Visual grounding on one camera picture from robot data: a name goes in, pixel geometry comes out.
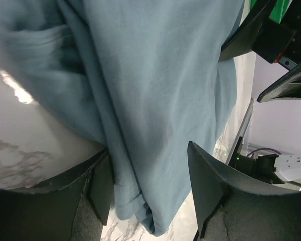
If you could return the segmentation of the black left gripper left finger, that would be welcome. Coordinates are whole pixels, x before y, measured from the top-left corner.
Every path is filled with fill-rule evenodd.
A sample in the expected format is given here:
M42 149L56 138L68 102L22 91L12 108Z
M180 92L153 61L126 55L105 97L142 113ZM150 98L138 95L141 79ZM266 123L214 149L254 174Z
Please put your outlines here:
M108 150L31 188L0 189L0 240L100 240L113 195Z

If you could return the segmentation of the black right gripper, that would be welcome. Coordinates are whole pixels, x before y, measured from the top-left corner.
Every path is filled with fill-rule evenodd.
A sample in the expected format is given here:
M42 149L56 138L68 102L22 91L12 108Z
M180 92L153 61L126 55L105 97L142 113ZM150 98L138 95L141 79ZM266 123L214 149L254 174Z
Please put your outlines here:
M278 63L288 70L259 95L259 103L301 99L301 0L291 2L280 23L268 19L276 2L257 0L222 45L219 57L219 61L225 61L253 50L268 63Z

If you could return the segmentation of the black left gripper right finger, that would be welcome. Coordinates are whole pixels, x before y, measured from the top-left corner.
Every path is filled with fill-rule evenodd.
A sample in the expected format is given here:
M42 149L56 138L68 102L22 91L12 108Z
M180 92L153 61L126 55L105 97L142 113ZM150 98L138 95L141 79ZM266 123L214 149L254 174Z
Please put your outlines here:
M301 240L301 192L247 176L188 143L196 240Z

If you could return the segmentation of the blue grey t shirt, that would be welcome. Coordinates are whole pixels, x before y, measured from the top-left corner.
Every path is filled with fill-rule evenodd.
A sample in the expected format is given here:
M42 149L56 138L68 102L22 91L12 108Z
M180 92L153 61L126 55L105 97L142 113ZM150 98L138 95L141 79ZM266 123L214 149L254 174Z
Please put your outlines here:
M0 66L105 144L115 208L153 236L190 193L187 144L211 152L236 102L222 45L244 1L0 1Z

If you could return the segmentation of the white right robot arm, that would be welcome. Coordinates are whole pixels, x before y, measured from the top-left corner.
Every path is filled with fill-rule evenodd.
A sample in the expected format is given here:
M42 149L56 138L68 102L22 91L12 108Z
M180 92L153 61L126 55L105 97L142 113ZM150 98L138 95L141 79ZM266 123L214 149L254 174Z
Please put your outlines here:
M264 90L257 101L278 99L301 100L301 1L292 1L280 22L270 18L276 1L257 1L240 27L227 40L220 60L255 52L269 63L277 63L287 73ZM269 184L298 185L301 179L301 155L285 155L277 151L256 156L240 153L243 137L253 113L250 104L237 133L227 165Z

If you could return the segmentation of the green plastic tray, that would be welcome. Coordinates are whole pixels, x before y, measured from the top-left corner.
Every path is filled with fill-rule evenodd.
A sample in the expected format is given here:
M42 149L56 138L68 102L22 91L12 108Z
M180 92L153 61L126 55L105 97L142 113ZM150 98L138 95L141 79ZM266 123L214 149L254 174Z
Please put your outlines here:
M277 0L269 18L280 23L290 4L291 0Z

